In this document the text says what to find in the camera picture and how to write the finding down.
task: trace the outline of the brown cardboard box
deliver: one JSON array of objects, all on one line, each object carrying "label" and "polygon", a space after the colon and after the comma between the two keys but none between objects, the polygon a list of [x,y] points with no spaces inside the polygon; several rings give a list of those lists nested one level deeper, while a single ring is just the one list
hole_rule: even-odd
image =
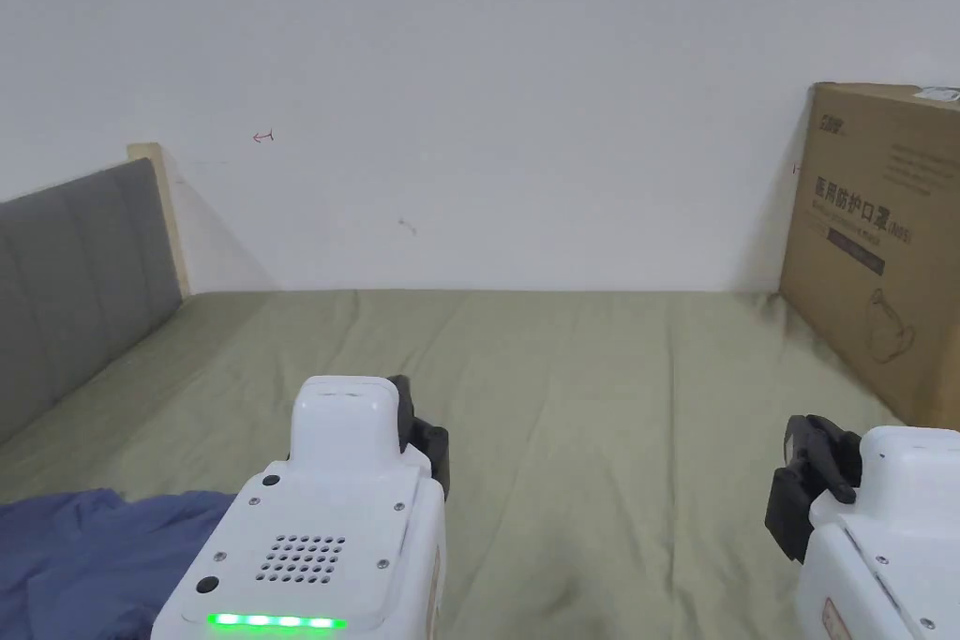
[{"label": "brown cardboard box", "polygon": [[907,424],[960,430],[960,99],[814,88],[781,291]]}]

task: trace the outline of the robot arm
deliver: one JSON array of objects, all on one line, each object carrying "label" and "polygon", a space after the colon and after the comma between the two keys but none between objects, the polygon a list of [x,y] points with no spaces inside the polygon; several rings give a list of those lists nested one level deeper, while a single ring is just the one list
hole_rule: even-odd
[{"label": "robot arm", "polygon": [[152,637],[430,640],[448,440],[413,415],[409,390],[402,376],[307,380],[290,456],[244,484]]},{"label": "robot arm", "polygon": [[809,640],[960,637],[960,434],[881,427],[861,440],[794,416],[766,526],[801,568]]}]

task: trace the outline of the white label sticker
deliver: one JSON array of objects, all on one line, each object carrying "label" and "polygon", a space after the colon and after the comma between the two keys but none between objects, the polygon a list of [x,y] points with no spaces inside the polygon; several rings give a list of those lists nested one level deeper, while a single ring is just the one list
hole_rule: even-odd
[{"label": "white label sticker", "polygon": [[847,626],[844,625],[843,618],[840,617],[840,612],[830,598],[827,599],[827,603],[824,605],[823,621],[824,628],[827,629],[827,634],[831,640],[853,640],[849,636],[849,631],[847,630]]},{"label": "white label sticker", "polygon": [[960,90],[954,87],[924,87],[919,93],[914,93],[913,96],[935,99],[941,103],[956,103],[960,99]]}]

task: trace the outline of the blue cloth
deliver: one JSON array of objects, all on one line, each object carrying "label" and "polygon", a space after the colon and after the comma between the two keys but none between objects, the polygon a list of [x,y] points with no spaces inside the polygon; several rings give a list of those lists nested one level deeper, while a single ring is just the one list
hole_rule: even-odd
[{"label": "blue cloth", "polygon": [[232,502],[89,490],[0,506],[0,640],[149,638]]}]

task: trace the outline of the wooden bed frame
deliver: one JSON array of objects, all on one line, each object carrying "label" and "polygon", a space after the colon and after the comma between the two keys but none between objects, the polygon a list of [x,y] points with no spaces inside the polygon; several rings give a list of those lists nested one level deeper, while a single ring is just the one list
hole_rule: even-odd
[{"label": "wooden bed frame", "polygon": [[176,280],[184,297],[190,295],[190,282],[187,273],[187,264],[184,260],[184,248],[176,229],[176,216],[173,213],[173,199],[170,194],[170,178],[167,166],[163,160],[163,149],[159,143],[131,143],[127,146],[127,161],[139,160],[146,157],[154,166],[157,174],[157,190],[160,192],[160,203],[163,205],[163,219],[167,226],[167,237],[170,238],[170,251],[173,255],[173,265],[176,268]]}]

